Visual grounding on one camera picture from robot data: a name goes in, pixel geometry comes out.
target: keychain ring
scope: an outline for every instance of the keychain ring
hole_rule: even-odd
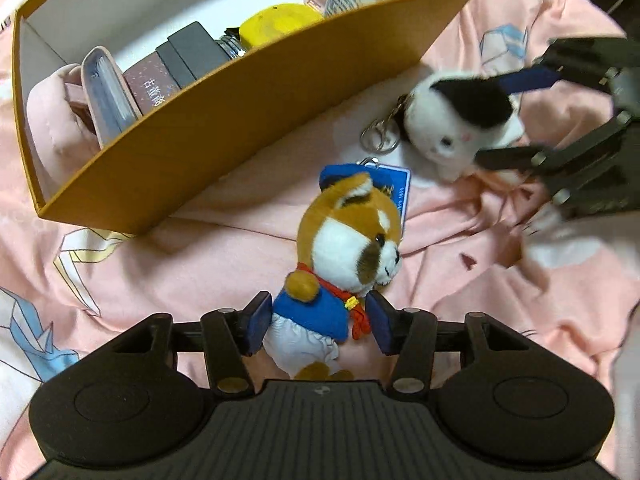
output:
[[[388,124],[388,121],[382,121],[381,126],[384,126],[384,133],[380,130],[380,128],[378,127],[378,125],[381,123],[381,121],[373,121],[369,126],[367,126],[362,133],[360,134],[360,145],[364,148],[364,150],[366,150],[369,153],[375,153],[377,155],[387,155],[389,153],[391,153],[393,150],[395,150],[398,145],[400,144],[400,137],[398,137],[392,144],[391,146],[389,146],[388,148],[384,148],[385,145],[385,141],[386,141],[386,126]],[[365,142],[365,136],[369,133],[372,132],[373,130],[377,130],[380,133],[380,142],[378,143],[377,147],[372,147],[367,145],[367,143]]]
[[[377,160],[375,156],[368,156],[366,158],[363,158],[360,162],[358,162],[358,164],[360,166],[366,166],[367,164],[375,164],[377,170],[380,168],[380,161]]]

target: bed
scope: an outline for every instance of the bed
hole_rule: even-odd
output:
[[[367,156],[360,131],[430,71],[495,74],[531,62],[551,38],[622,35],[588,0],[471,0],[420,65],[326,111],[148,235],[131,237],[35,215],[12,111],[11,13],[22,1],[0,0],[3,480],[27,478],[42,464],[26,408],[43,381],[151,313],[196,320],[216,308],[242,308],[259,290],[276,293],[295,264],[298,221],[318,193],[319,171]],[[610,103],[557,84],[523,96],[520,115],[529,139],[564,145],[606,121]],[[404,264],[385,291],[389,301],[443,320],[484,311],[597,378],[618,408],[598,460],[625,480],[638,478],[634,363],[640,329],[632,330],[638,320],[629,323],[640,300],[638,217],[626,215],[625,229],[619,218],[567,226],[543,207],[538,184],[505,190],[472,176],[443,186],[405,144],[381,160],[413,173]],[[385,381],[393,365],[371,337],[345,343],[340,359],[360,379]],[[433,380],[453,373],[455,361],[443,356]],[[247,366],[257,384],[283,377],[263,351]],[[207,383],[200,356],[180,356],[178,369]]]

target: blue tag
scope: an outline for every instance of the blue tag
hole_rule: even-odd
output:
[[[404,222],[406,220],[406,205],[409,203],[409,183],[411,182],[411,171],[398,166],[388,166],[377,164],[373,161],[363,164],[366,168],[376,168],[379,172],[388,176],[391,180],[391,200],[400,213],[402,232],[404,233]]]
[[[373,181],[373,186],[377,187],[379,190],[391,188],[394,184],[391,177],[389,177],[389,175],[384,171],[378,170],[375,164],[373,166],[366,166],[365,164],[355,163],[331,164],[330,166],[325,166],[320,173],[320,189],[324,191],[326,188],[332,186],[339,180],[349,178],[356,173],[365,172],[369,173],[369,175],[371,176],[371,180]]]

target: plush ear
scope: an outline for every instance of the plush ear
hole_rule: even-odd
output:
[[[357,202],[366,199],[373,189],[373,181],[366,171],[356,173],[348,178],[339,180],[329,189],[322,192],[322,199],[327,206],[338,209],[349,202]]]
[[[294,270],[284,281],[284,290],[294,300],[309,303],[320,292],[320,284],[314,275],[304,270]]]

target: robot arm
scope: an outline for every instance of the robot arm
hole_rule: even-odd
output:
[[[495,76],[507,94],[564,80],[611,95],[613,118],[561,150],[530,145],[482,150],[486,170],[540,177],[564,218],[640,208],[640,43],[626,38],[555,40],[533,66]]]

